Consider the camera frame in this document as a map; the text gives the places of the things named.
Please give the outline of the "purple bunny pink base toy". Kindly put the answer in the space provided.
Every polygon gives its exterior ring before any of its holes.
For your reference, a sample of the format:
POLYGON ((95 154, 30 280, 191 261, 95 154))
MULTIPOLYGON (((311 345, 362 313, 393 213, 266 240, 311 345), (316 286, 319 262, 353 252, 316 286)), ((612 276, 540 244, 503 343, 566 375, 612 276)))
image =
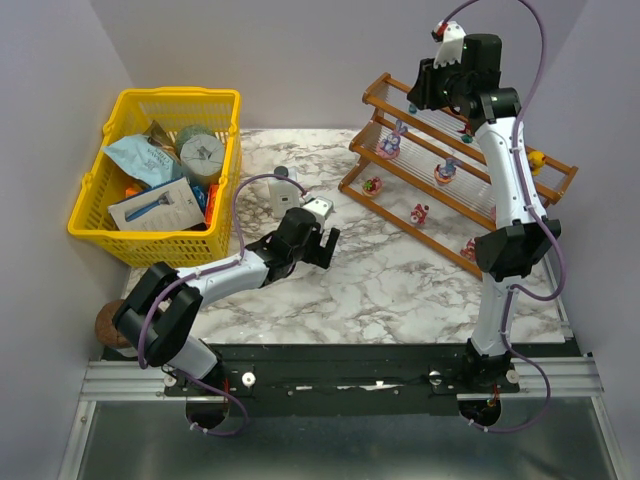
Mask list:
POLYGON ((386 160, 395 159, 400 153, 402 136, 408 131, 406 125, 397 120, 391 132, 376 146, 376 154, 386 160))

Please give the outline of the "purple bunny orange cup toy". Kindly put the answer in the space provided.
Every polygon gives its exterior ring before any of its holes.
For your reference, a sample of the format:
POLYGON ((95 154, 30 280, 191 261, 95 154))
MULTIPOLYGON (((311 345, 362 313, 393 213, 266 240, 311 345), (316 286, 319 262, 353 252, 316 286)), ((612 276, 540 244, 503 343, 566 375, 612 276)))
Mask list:
POLYGON ((457 168, 461 165, 461 161, 455 157, 448 157, 443 163, 438 164, 434 169, 434 178, 439 185, 447 185, 451 183, 457 172, 457 168))

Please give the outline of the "pink figure toy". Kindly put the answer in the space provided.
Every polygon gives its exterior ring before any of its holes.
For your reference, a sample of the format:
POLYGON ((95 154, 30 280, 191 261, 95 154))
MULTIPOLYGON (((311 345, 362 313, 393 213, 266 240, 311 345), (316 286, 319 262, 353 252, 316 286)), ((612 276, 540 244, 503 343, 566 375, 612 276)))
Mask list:
POLYGON ((416 204, 410 213, 410 223, 415 227, 422 227, 426 223, 429 214, 429 206, 426 204, 416 204))

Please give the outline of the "yellow duck toy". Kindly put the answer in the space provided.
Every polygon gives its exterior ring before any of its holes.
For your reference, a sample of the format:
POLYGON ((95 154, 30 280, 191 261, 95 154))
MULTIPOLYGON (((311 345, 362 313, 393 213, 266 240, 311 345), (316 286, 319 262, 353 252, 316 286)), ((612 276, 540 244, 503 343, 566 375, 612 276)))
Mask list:
POLYGON ((527 159, 531 174, 538 176, 546 164, 547 156, 541 151, 532 150, 528 153, 527 159))

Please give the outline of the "red white figure toy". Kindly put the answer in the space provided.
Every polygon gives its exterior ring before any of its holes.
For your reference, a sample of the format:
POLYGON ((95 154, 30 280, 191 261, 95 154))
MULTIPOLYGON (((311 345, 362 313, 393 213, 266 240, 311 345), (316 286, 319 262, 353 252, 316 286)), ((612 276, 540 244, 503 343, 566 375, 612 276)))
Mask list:
POLYGON ((474 238, 471 238, 467 241, 464 248, 460 250, 460 255, 469 260, 470 262, 476 261, 476 251, 475 251, 476 242, 474 238))

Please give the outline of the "red cap toy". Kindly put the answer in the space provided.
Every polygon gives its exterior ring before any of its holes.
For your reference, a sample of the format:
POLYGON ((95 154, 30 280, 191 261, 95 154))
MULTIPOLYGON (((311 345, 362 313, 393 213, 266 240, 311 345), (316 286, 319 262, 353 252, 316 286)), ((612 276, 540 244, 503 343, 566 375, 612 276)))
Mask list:
POLYGON ((469 123, 466 123, 458 133, 460 134, 460 139, 463 143, 471 144, 474 141, 474 136, 469 123))

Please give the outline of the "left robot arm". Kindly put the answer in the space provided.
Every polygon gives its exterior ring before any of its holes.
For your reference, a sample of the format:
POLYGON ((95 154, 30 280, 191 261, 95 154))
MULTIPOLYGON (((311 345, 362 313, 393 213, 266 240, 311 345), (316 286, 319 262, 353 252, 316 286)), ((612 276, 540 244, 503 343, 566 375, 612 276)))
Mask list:
POLYGON ((278 228, 232 257, 193 268, 164 262, 144 273, 113 316, 119 334, 150 367, 170 366, 203 380, 221 369, 220 357, 191 329, 200 309, 235 293, 289 277, 303 262, 330 266, 340 230, 322 244, 333 203, 323 197, 286 211, 278 228))

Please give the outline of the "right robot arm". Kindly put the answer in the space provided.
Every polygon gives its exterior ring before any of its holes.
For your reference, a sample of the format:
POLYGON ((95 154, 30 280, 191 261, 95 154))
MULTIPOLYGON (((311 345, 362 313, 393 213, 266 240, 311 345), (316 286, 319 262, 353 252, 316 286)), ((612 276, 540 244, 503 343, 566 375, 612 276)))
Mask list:
POLYGON ((496 228, 475 241, 483 290, 478 321, 467 342, 461 378, 490 386, 507 375, 513 303, 526 278, 561 233, 539 200, 524 144, 517 91, 500 87, 501 39, 467 34, 453 21, 433 34, 439 45, 420 63, 407 98, 420 110, 444 107, 462 115, 484 156, 493 189, 496 228))

